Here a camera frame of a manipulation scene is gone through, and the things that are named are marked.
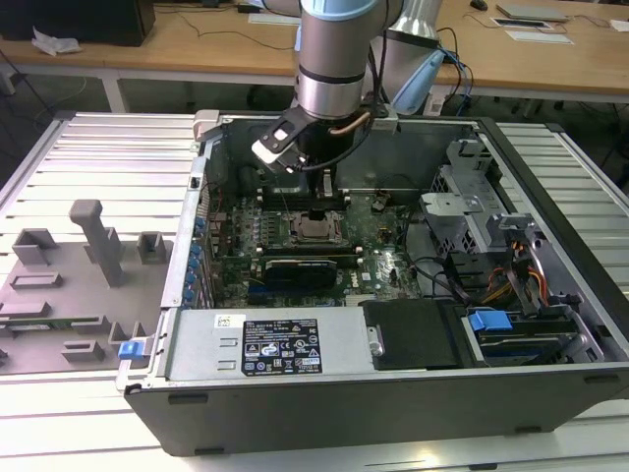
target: laptop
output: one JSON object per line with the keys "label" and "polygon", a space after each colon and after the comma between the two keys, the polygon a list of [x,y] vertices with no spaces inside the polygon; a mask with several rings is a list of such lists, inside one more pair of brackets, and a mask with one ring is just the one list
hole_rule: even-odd
{"label": "laptop", "polygon": [[564,23],[570,20],[561,12],[548,7],[528,5],[496,5],[497,9],[509,18],[516,20],[542,20],[545,22]]}

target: floor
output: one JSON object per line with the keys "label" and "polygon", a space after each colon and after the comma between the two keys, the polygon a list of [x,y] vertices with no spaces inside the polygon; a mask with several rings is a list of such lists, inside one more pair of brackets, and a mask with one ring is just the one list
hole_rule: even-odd
{"label": "floor", "polygon": [[[30,84],[53,110],[109,111],[102,84],[97,79],[76,77],[29,76]],[[0,185],[11,176],[22,158],[38,139],[50,121],[50,116],[27,83],[16,80],[16,94],[0,95]],[[194,84],[195,103],[188,103],[186,88],[182,83],[157,81],[124,81],[123,88],[133,112],[187,113],[195,109],[247,110],[249,88],[229,84]],[[253,106],[259,110],[281,110],[292,98],[292,88],[263,87],[257,91]],[[443,110],[443,115],[453,115],[460,104],[455,97]],[[520,110],[513,108],[521,104]],[[564,103],[556,110],[552,102],[545,102],[538,113],[529,119],[523,116],[524,102],[517,99],[473,97],[471,107],[462,115],[488,116],[496,121],[558,123],[568,135],[598,164],[612,148],[619,130],[629,125],[629,108],[592,103]],[[614,153],[604,171],[617,180],[625,159]]]}

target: copper pipe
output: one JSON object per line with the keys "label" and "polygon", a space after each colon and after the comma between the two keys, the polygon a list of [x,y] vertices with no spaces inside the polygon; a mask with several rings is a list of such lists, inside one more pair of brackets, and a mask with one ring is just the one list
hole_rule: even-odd
{"label": "copper pipe", "polygon": [[329,134],[332,136],[347,135],[348,133],[351,133],[352,131],[357,129],[363,123],[367,122],[367,120],[370,119],[370,116],[372,116],[372,114],[366,111],[361,116],[359,116],[356,120],[354,120],[352,123],[350,123],[349,125],[343,128],[330,128]]}

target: white paper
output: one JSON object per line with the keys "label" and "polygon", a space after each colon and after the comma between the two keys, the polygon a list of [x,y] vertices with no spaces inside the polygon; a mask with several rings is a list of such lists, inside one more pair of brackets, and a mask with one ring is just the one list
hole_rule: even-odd
{"label": "white paper", "polygon": [[68,52],[82,51],[79,46],[79,42],[72,37],[59,39],[54,36],[44,34],[43,32],[39,32],[35,28],[32,29],[32,32],[35,34],[35,38],[31,41],[32,45],[46,54],[50,54],[51,56]]}
{"label": "white paper", "polygon": [[619,20],[609,20],[609,24],[616,31],[622,31],[622,32],[629,31],[629,22],[621,22]]}
{"label": "white paper", "polygon": [[574,44],[563,34],[544,34],[543,32],[506,31],[516,41],[550,42],[553,44]]}

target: power supply label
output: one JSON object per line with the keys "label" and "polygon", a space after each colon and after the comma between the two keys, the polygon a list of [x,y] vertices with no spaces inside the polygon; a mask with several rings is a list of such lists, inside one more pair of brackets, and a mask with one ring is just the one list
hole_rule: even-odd
{"label": "power supply label", "polygon": [[320,374],[316,320],[245,322],[241,365],[248,377]]}

